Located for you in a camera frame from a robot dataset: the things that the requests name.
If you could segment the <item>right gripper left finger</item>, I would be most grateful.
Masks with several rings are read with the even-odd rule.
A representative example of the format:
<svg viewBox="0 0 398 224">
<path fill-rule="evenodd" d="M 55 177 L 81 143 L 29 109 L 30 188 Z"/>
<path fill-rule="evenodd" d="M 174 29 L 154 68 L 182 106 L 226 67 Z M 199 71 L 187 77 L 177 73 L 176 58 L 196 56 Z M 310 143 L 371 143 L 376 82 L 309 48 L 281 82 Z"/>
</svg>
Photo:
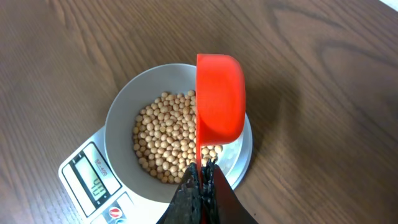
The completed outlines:
<svg viewBox="0 0 398 224">
<path fill-rule="evenodd" d="M 200 224 L 201 210 L 202 198 L 197 165 L 191 163 L 157 224 Z"/>
</svg>

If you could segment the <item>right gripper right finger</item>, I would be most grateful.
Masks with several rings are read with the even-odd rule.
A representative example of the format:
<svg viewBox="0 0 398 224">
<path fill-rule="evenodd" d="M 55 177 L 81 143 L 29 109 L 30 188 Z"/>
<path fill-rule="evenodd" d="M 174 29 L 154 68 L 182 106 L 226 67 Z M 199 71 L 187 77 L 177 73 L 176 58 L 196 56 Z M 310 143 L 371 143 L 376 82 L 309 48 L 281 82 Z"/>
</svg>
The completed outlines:
<svg viewBox="0 0 398 224">
<path fill-rule="evenodd" d="M 206 224 L 254 224 L 220 167 L 208 161 L 203 168 L 203 222 Z"/>
</svg>

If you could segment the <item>red plastic measuring scoop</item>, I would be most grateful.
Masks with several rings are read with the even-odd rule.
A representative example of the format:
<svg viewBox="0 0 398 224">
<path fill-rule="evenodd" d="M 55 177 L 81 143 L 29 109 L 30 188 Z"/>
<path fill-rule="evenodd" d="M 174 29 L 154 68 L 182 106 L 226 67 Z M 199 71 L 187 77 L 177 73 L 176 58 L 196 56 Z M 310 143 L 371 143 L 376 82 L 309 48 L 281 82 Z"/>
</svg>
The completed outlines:
<svg viewBox="0 0 398 224">
<path fill-rule="evenodd" d="M 222 54 L 198 54 L 196 71 L 197 171 L 200 182 L 201 147 L 229 144 L 243 131 L 246 94 L 236 59 Z"/>
</svg>

